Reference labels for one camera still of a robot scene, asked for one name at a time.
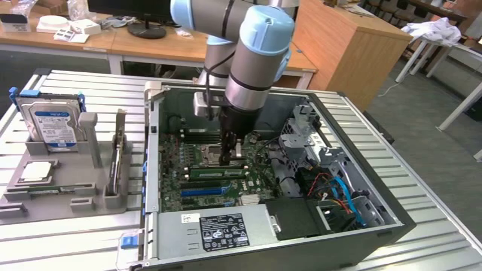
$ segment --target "white cloth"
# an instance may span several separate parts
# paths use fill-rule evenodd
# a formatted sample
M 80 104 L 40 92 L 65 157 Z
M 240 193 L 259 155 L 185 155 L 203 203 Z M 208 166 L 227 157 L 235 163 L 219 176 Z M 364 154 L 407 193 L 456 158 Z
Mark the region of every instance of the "white cloth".
M 411 42 L 419 37 L 423 37 L 448 47 L 456 44 L 462 36 L 459 29 L 448 24 L 447 18 L 440 18 L 436 21 L 427 21 L 420 24 L 410 23 L 402 28 L 402 31 L 414 37 Z

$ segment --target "metal slatted table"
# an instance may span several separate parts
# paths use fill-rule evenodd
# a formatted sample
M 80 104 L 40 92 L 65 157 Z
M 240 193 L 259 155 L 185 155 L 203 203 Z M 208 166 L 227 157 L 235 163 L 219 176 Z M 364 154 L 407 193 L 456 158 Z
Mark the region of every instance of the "metal slatted table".
M 145 82 L 154 80 L 159 78 L 68 71 L 32 76 L 25 89 L 85 94 L 86 110 L 98 114 L 98 140 L 110 139 L 117 108 L 126 111 L 126 138 L 133 142 L 128 211 L 118 215 L 0 226 L 0 270 L 116 269 L 117 238 L 122 232 L 138 228 L 142 90 Z M 344 270 L 482 270 L 480 243 L 359 110 L 337 94 L 323 91 L 316 94 L 416 222 L 415 229 L 395 244 L 377 249 L 357 266 Z M 336 146 L 329 130 L 321 127 L 321 131 Z M 25 151 L 26 137 L 21 116 L 10 107 L 0 120 L 0 194 Z M 122 260 L 134 260 L 136 252 L 122 254 Z

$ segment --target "wooden desk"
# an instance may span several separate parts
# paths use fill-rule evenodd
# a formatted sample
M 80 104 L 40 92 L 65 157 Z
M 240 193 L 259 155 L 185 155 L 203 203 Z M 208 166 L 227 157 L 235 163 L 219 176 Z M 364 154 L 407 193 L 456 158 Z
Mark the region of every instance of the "wooden desk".
M 0 13 L 9 13 L 9 9 L 10 4 L 0 2 Z M 116 75 L 121 74 L 121 61 L 203 67 L 207 49 L 207 36 L 203 33 L 193 32 L 193 38 L 188 39 L 179 37 L 173 28 L 168 27 L 163 39 L 145 40 L 120 28 L 92 35 L 85 43 L 69 43 L 54 41 L 52 33 L 36 32 L 41 16 L 30 13 L 30 33 L 2 32 L 0 28 L 0 50 L 104 59 L 109 62 L 110 73 Z M 291 44 L 292 55 L 283 75 L 295 78 L 296 83 L 289 86 L 305 89 L 316 67 L 296 50 Z
M 363 111 L 411 39 L 377 17 L 301 0 L 292 40 L 319 70 L 308 89 L 344 92 Z
M 422 10 L 427 11 L 428 13 L 431 13 L 442 18 L 447 17 L 450 21 L 455 22 L 455 26 L 458 26 L 468 18 L 468 16 L 464 15 L 460 11 L 452 10 L 450 12 L 436 6 L 432 6 L 430 3 L 426 3 L 422 0 L 408 0 L 408 2 L 410 2 L 410 5 L 420 8 Z
M 8 2 L 0 2 L 0 13 L 9 13 L 9 8 Z M 28 22 L 32 32 L 29 33 L 4 32 L 0 27 L 0 50 L 108 59 L 106 54 L 114 37 L 113 31 L 92 35 L 85 43 L 54 41 L 52 33 L 36 32 L 41 16 L 44 15 L 30 12 Z
M 167 27 L 167 35 L 160 40 L 145 40 L 132 36 L 125 28 L 117 29 L 110 48 L 110 72 L 121 74 L 121 61 L 183 65 L 203 67 L 207 50 L 207 35 L 192 31 L 193 38 L 176 35 L 173 28 Z M 296 88 L 305 89 L 316 67 L 312 65 L 297 47 L 291 44 L 291 59 L 284 75 L 300 77 Z

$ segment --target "monitor stand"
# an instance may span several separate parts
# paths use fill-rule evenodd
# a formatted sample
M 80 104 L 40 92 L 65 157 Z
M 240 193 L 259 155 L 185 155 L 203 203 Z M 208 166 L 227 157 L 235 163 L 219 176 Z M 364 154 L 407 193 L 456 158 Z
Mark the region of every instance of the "monitor stand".
M 145 23 L 133 23 L 126 26 L 126 31 L 138 38 L 148 38 L 153 40 L 165 36 L 165 29 L 160 25 L 149 24 L 149 20 L 145 19 Z

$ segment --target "gray floor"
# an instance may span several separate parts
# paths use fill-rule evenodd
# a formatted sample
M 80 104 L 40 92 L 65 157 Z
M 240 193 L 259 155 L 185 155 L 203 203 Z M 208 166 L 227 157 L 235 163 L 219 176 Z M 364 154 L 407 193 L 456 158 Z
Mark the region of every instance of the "gray floor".
M 0 116 L 10 102 L 8 89 L 22 87 L 34 69 L 45 67 L 108 72 L 104 60 L 0 51 Z M 404 65 L 399 62 L 380 93 L 393 84 Z M 464 115 L 446 133 L 435 126 L 459 104 L 444 87 L 420 74 L 408 76 L 384 97 L 375 98 L 368 112 L 395 138 L 393 147 L 450 207 L 474 235 L 482 239 L 482 163 L 472 155 L 482 149 L 482 124 Z
M 396 63 L 380 93 L 395 84 L 403 65 Z M 482 163 L 472 159 L 482 149 L 482 123 L 462 115 L 446 132 L 435 128 L 459 103 L 443 86 L 418 73 L 373 99 L 368 113 L 395 138 L 397 153 L 482 240 Z

